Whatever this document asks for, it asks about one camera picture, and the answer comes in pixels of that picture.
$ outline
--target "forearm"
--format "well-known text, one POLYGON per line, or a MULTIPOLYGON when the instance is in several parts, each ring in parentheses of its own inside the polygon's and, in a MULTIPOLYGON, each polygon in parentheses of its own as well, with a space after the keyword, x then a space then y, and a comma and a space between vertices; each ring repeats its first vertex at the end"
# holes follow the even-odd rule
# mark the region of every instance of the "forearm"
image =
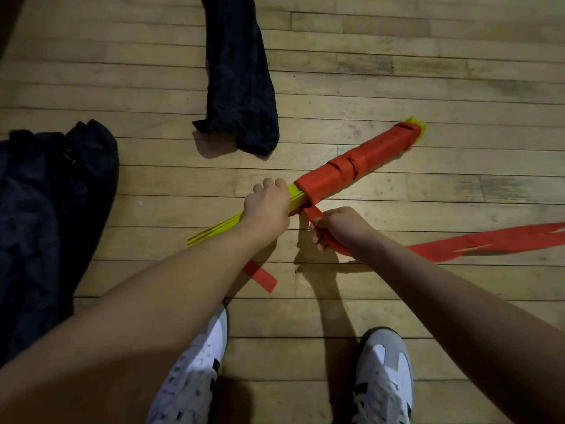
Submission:
POLYGON ((351 248, 515 422, 565 422, 564 334, 376 234, 351 248))
POLYGON ((21 418, 11 399, 35 403, 39 416, 43 408, 60 422, 139 422, 176 358, 264 242, 244 223, 123 282, 0 370, 0 414, 21 418), (55 399, 74 399, 83 410, 55 399), (125 410, 127 417, 119 415, 125 410))

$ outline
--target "sneaker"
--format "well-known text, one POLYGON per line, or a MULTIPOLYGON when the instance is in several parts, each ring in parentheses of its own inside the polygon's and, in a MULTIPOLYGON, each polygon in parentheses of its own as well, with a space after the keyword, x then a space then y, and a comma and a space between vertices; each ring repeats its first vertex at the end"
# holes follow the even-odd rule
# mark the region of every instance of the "sneaker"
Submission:
POLYGON ((145 423, 208 423, 212 390, 227 343, 228 319, 220 305, 167 375, 145 423))
POLYGON ((359 345, 353 396, 354 424, 409 424, 413 405, 412 365, 402 338, 392 329, 369 330, 359 345))

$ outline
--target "person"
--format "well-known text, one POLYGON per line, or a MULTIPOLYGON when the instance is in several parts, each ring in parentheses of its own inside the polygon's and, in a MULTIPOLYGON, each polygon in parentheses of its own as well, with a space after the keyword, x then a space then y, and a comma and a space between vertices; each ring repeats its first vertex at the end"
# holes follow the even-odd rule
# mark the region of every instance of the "person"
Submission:
MULTIPOLYGON (((245 263, 289 226, 289 202, 285 182, 266 178, 236 227, 134 275, 6 364, 0 422, 206 423, 227 343, 218 307, 245 263)), ((315 224, 374 269, 511 420, 565 422, 561 331, 417 256, 351 208, 315 224)), ((325 247, 316 233, 313 241, 325 247)), ((353 422, 408 423, 404 342, 375 328, 362 345, 353 422)))

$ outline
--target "black garment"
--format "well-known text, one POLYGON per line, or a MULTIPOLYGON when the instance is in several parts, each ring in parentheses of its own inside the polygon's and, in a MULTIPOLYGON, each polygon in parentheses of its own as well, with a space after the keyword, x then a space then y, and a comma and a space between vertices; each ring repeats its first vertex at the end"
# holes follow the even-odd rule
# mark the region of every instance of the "black garment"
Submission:
POLYGON ((202 0, 210 69, 201 133, 229 131, 237 148, 268 156, 279 142, 275 90, 253 0, 202 0))
POLYGON ((0 366, 72 315, 118 166, 116 141, 95 120, 0 142, 0 366))

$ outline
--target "hand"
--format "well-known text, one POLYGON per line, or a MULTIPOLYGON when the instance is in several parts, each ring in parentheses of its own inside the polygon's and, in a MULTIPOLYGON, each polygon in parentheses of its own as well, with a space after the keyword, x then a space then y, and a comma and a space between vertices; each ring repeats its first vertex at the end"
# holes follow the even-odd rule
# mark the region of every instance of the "hand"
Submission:
POLYGON ((324 212, 325 217, 314 220, 310 230, 314 231, 312 241, 317 244, 318 250, 326 247, 325 240, 314 230, 314 225, 328 229, 332 236, 344 246, 351 249, 352 246, 361 245, 375 236, 377 233, 370 224, 363 219, 357 211, 351 207, 340 207, 324 212))
POLYGON ((253 193, 244 201, 242 224, 247 224, 265 240, 265 245, 276 240, 290 224, 288 209, 290 193, 282 178, 273 182, 265 178, 263 185, 253 186, 253 193))

